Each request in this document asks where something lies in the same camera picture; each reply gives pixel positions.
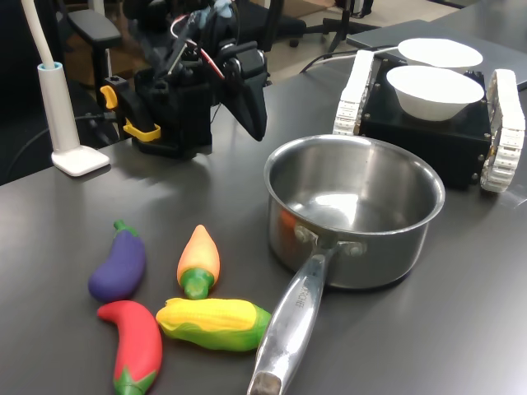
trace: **red pepper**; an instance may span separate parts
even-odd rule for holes
[[[157,322],[141,304],[121,300],[106,304],[97,315],[119,329],[114,387],[118,395],[144,395],[156,379],[163,355]]]

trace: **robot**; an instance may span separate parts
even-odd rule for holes
[[[125,0],[129,31],[151,68],[134,88],[109,77],[101,92],[117,114],[119,131],[140,151],[185,158],[212,145],[211,107],[221,103],[261,141],[267,113],[267,63],[256,42],[238,40],[231,0]]]
[[[466,188],[479,181],[483,190],[507,190],[520,160],[525,116],[515,74],[498,69],[486,98],[468,105],[451,120],[433,122],[403,113],[386,73],[399,63],[385,59],[371,81],[374,53],[359,51],[341,95],[334,134],[362,135],[401,146],[428,162],[445,185]],[[467,72],[485,89],[483,75]]]

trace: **purple eggplant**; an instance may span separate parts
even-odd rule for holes
[[[114,223],[110,256],[91,275],[88,290],[97,300],[110,303],[127,299],[139,286],[147,265],[145,245],[134,228]]]

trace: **stainless steel saucepan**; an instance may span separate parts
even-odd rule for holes
[[[249,395],[282,395],[307,347],[324,283],[364,290],[417,261],[445,188],[423,160],[364,137],[306,137],[265,165],[271,249],[297,271],[274,310]]]

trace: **chair armrest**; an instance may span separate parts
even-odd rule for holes
[[[109,19],[93,10],[69,12],[68,21],[75,32],[94,48],[113,48],[123,39]]]

